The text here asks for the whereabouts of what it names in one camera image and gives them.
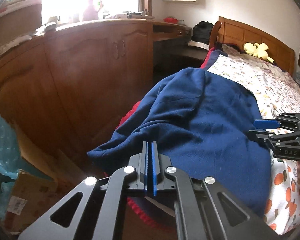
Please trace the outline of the yellow Pikachu plush toy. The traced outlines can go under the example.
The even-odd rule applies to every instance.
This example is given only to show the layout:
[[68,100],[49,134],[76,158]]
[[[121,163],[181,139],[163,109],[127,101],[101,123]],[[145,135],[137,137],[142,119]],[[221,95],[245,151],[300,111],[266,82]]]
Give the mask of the yellow Pikachu plush toy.
[[258,43],[247,42],[244,44],[244,51],[247,54],[262,59],[264,61],[268,61],[271,64],[273,64],[274,60],[271,57],[269,57],[267,50],[268,50],[268,46],[265,43],[258,44]]

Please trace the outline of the long wooden desk cabinet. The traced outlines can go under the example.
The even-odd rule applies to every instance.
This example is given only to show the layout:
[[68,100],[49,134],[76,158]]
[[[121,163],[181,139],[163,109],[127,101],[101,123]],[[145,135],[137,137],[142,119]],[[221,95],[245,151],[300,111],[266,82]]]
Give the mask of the long wooden desk cabinet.
[[0,114],[43,151],[83,165],[153,86],[154,43],[187,35],[182,25],[115,19],[35,37],[0,57]]

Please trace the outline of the cardboard box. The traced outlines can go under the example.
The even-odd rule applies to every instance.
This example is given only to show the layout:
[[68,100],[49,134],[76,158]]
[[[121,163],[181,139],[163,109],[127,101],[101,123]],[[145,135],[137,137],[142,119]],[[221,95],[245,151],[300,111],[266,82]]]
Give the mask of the cardboard box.
[[19,169],[3,225],[12,233],[20,233],[78,185],[86,174],[62,151],[49,155],[37,147],[16,122],[14,128],[21,159],[47,176],[41,178],[25,168]]

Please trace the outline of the wooden chair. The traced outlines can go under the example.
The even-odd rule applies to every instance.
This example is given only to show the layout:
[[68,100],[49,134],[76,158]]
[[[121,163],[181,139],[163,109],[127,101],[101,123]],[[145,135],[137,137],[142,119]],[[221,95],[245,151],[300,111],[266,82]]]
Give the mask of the wooden chair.
[[217,21],[211,30],[211,34],[209,37],[209,49],[214,48],[215,44],[218,42],[218,34],[220,28],[221,28],[221,21]]

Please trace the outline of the pink floral quilt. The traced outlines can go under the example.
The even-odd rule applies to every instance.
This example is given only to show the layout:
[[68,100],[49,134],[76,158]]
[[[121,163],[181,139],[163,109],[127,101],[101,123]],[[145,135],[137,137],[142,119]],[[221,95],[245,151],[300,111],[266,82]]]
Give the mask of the pink floral quilt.
[[297,85],[293,77],[286,71],[282,70],[278,66],[271,64],[267,61],[242,53],[239,48],[234,44],[222,44],[222,50],[228,55],[230,59],[238,62],[243,62],[252,67],[258,67],[265,72],[268,72],[271,76],[276,77],[279,81],[287,83],[289,86],[294,87]]

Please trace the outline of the wooden bed headboard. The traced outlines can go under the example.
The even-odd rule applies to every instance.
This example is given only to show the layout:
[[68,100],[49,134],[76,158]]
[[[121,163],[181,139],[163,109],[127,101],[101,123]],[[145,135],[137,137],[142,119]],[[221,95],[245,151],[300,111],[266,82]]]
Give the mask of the wooden bed headboard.
[[221,28],[218,32],[220,43],[235,44],[241,50],[244,49],[244,44],[247,42],[265,43],[269,47],[267,50],[269,57],[274,59],[278,67],[290,75],[293,74],[295,52],[292,48],[274,36],[248,24],[222,16],[219,17],[219,21],[221,22]]

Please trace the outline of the navy blue blazer jacket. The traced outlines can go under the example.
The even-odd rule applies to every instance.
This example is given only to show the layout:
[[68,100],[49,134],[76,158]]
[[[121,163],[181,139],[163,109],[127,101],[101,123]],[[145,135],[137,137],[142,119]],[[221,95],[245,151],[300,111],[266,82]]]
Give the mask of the navy blue blazer jacket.
[[260,119],[255,97],[205,69],[186,68],[157,83],[125,116],[110,140],[88,156],[107,174],[126,165],[144,141],[190,177],[214,177],[258,216],[269,196],[269,150],[247,132]]

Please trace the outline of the black backpack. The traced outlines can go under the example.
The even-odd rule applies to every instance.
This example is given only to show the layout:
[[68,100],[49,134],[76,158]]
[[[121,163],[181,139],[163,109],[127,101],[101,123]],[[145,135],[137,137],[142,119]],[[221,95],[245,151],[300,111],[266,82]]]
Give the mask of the black backpack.
[[192,41],[209,44],[209,38],[214,24],[201,21],[193,27]]

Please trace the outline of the teal bubble wrap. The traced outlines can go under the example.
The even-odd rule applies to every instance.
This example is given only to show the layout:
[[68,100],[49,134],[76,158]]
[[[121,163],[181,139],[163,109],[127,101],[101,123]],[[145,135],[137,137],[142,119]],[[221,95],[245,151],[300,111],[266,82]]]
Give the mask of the teal bubble wrap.
[[0,221],[5,218],[10,194],[19,171],[42,179],[50,178],[21,158],[15,130],[0,115]]

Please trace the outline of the red bowl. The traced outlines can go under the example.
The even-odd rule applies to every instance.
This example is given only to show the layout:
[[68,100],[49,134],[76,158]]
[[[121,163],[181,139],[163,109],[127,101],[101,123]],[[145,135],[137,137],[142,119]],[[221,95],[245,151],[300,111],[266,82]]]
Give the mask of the red bowl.
[[179,22],[179,20],[176,19],[175,17],[166,17],[163,20],[164,20],[164,22],[171,23],[171,24],[178,24],[178,22]]

